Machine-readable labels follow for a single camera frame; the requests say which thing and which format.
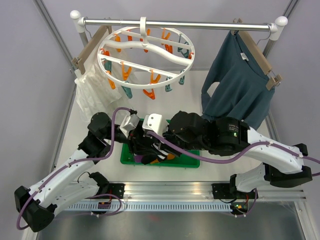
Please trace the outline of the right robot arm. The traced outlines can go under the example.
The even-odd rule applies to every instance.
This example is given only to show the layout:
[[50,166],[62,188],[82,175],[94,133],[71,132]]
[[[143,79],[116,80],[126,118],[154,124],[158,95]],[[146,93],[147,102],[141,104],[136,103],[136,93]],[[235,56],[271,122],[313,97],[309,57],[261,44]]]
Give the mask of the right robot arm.
[[304,164],[304,144],[288,146],[273,141],[232,117],[209,121],[196,113],[179,111],[170,120],[161,142],[176,154],[206,150],[227,157],[201,159],[208,163],[230,164],[241,157],[259,161],[257,167],[230,177],[228,192],[235,198],[258,187],[294,188],[313,179],[311,168]]

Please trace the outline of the orange front clothes peg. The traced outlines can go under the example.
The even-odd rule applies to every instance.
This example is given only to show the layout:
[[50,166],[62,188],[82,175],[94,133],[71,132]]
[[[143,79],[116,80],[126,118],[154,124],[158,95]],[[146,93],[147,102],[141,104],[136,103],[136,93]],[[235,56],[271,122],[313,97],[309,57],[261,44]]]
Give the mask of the orange front clothes peg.
[[149,90],[148,89],[143,89],[142,91],[148,98],[150,98],[152,100],[156,99],[155,91],[154,91],[153,88],[151,88]]

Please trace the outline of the teal front clothes peg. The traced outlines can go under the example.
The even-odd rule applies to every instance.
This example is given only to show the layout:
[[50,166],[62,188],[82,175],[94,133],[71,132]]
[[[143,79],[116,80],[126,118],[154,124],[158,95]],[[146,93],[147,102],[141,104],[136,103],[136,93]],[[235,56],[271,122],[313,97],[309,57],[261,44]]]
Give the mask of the teal front clothes peg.
[[[166,77],[166,81],[169,81],[169,80],[171,80],[172,79],[172,77],[170,77],[170,76],[167,76]],[[167,84],[167,85],[165,85],[165,92],[166,93],[168,93],[168,92],[171,92],[173,89],[171,88],[171,85],[170,84]]]

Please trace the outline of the black sock with white stripes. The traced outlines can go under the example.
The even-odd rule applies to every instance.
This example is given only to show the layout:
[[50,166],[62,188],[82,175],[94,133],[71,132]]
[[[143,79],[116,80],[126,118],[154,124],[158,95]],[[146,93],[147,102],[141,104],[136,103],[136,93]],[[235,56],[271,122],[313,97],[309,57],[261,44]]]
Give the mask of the black sock with white stripes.
[[152,138],[149,135],[146,136],[144,131],[142,131],[141,141],[142,143],[138,146],[131,147],[128,145],[133,155],[157,155],[159,163],[166,161],[168,153],[159,150],[160,142],[156,138]]

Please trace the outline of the white round clip hanger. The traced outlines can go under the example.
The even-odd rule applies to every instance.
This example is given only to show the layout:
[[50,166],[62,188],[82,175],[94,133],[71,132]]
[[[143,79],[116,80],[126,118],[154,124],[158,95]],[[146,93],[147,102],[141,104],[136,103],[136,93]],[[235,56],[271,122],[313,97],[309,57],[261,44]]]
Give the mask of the white round clip hanger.
[[[152,25],[145,17],[141,17],[137,25],[127,25],[109,34],[102,40],[97,52],[97,61],[107,80],[113,85],[122,87],[154,90],[168,87],[182,79],[191,70],[195,61],[195,47],[189,37],[176,28],[160,25],[157,29],[160,36],[150,34]],[[177,73],[139,64],[126,60],[122,56],[112,55],[107,48],[114,49],[116,53],[123,50],[141,50],[155,54],[162,60],[180,67]],[[129,77],[134,70],[141,70],[149,74],[148,83],[132,83]]]

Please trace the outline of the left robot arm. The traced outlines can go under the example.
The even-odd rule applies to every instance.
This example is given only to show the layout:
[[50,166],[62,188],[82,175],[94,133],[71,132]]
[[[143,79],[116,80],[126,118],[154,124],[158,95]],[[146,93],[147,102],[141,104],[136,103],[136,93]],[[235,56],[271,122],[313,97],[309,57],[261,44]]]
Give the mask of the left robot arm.
[[31,228],[37,233],[71,205],[94,196],[105,198],[109,182],[101,173],[91,173],[84,183],[72,184],[72,181],[99,161],[109,158],[115,143],[127,140],[139,121],[137,111],[127,107],[118,107],[111,117],[104,112],[94,114],[87,126],[87,136],[64,164],[36,184],[15,190],[17,229]]

